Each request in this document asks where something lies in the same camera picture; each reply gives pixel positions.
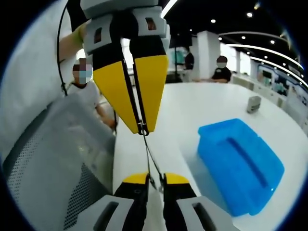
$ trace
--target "ceiling light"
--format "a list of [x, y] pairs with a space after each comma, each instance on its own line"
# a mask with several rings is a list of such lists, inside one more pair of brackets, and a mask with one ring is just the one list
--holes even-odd
[[259, 7], [260, 7], [260, 3], [259, 3], [259, 2], [257, 2], [257, 3], [255, 4], [254, 9], [255, 9], [255, 10], [257, 10]]
[[162, 10], [161, 17], [164, 18], [165, 15], [170, 11], [170, 9], [177, 3], [178, 0], [170, 0], [167, 5]]
[[289, 71], [288, 69], [286, 69], [286, 68], [284, 68], [284, 67], [282, 67], [282, 66], [279, 66], [279, 65], [277, 65], [277, 64], [275, 64], [275, 63], [272, 63], [272, 62], [270, 62], [270, 61], [267, 61], [267, 60], [259, 59], [259, 58], [256, 58], [256, 57], [250, 57], [250, 58], [253, 59], [253, 60], [260, 61], [260, 62], [265, 62], [265, 63], [267, 63], [267, 64], [270, 64], [270, 65], [272, 65], [272, 66], [275, 66], [275, 67], [277, 67], [277, 68], [283, 70], [283, 71], [286, 72], [286, 73], [289, 73], [290, 75], [294, 76], [294, 77], [299, 81], [300, 84], [303, 83], [303, 84], [308, 88], [308, 84], [307, 84], [304, 80], [302, 80], [299, 76], [297, 76], [297, 75], [294, 74], [293, 72]]
[[291, 61], [292, 63], [298, 65], [298, 66], [301, 67], [302, 69], [304, 69], [303, 66], [302, 66], [299, 62], [297, 62], [297, 61], [291, 59], [290, 57], [288, 57], [288, 56], [286, 56], [286, 55], [284, 55], [284, 54], [281, 54], [281, 53], [279, 53], [279, 52], [276, 52], [276, 51], [273, 51], [273, 50], [270, 50], [270, 49], [266, 49], [266, 48], [263, 48], [263, 47], [251, 46], [251, 45], [243, 45], [243, 44], [226, 44], [226, 45], [227, 45], [228, 47], [244, 47], [244, 48], [257, 49], [257, 50], [261, 50], [261, 51], [267, 51], [267, 52], [270, 52], [270, 53], [279, 55], [279, 56], [281, 56], [281, 57], [283, 57], [283, 58], [285, 58], [285, 59]]

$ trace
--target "white wall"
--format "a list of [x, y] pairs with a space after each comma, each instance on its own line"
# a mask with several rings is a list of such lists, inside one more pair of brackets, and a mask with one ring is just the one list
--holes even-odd
[[217, 68], [216, 60], [220, 56], [219, 36], [203, 31], [198, 33], [200, 78], [211, 78]]

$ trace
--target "black ceiling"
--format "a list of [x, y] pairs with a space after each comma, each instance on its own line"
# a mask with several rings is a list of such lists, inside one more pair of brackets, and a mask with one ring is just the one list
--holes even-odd
[[[160, 0], [160, 5], [165, 7], [167, 2], [169, 1]], [[253, 31], [279, 37], [284, 31], [282, 24], [273, 18], [262, 5], [255, 10], [256, 3], [256, 0], [178, 0], [165, 19], [170, 24], [172, 36], [186, 34], [190, 30], [192, 30], [192, 35], [196, 35], [198, 32], [207, 30], [216, 34]], [[249, 12], [253, 14], [253, 17], [247, 17]], [[288, 43], [279, 38], [245, 33], [221, 37], [222, 42], [226, 44], [237, 43], [267, 48], [282, 53], [293, 60], [298, 57], [294, 47], [289, 49]], [[236, 49], [243, 52], [250, 51], [251, 56], [260, 59], [265, 59], [264, 56], [267, 56], [267, 60], [270, 62], [280, 66], [286, 63], [287, 66], [290, 65], [299, 70], [301, 74], [304, 73], [302, 68], [276, 54], [256, 49]]]

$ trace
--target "window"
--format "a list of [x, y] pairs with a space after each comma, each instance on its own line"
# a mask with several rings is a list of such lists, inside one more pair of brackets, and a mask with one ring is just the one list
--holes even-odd
[[250, 56], [241, 52], [241, 74], [247, 73], [249, 76], [251, 75], [251, 61]]
[[132, 54], [130, 53], [130, 50], [129, 50], [129, 39], [123, 38], [122, 41], [121, 41], [121, 44], [122, 44], [122, 51], [123, 51], [123, 55], [124, 55], [124, 59], [125, 59], [127, 68], [128, 68], [128, 70], [133, 69], [134, 60], [133, 60], [133, 56], [132, 56]]
[[220, 55], [226, 56], [228, 59], [227, 68], [230, 71], [236, 71], [236, 50], [233, 47], [228, 47], [224, 43], [220, 43]]

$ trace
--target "black cable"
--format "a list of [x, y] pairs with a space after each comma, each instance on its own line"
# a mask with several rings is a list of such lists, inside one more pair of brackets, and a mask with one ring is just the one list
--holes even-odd
[[116, 111], [114, 110], [114, 116], [115, 116], [115, 135], [116, 135], [116, 126], [117, 126], [117, 121], [116, 121]]
[[62, 73], [61, 73], [61, 68], [60, 68], [60, 63], [63, 61], [63, 60], [60, 60], [60, 56], [59, 56], [59, 45], [60, 45], [60, 31], [61, 31], [61, 25], [62, 25], [62, 21], [63, 21], [63, 17], [64, 17], [64, 14], [65, 14], [65, 10], [67, 8], [67, 4], [68, 4], [69, 0], [67, 1], [64, 9], [63, 9], [63, 12], [62, 12], [62, 15], [61, 15], [61, 18], [60, 18], [60, 22], [59, 22], [59, 28], [58, 28], [58, 34], [57, 34], [57, 65], [58, 65], [58, 71], [59, 71], [59, 76], [60, 76], [60, 79], [61, 79], [61, 88], [62, 90], [64, 91], [64, 94], [65, 96], [67, 96], [67, 91], [66, 91], [66, 88], [65, 88], [65, 83], [63, 81], [63, 77], [62, 77]]

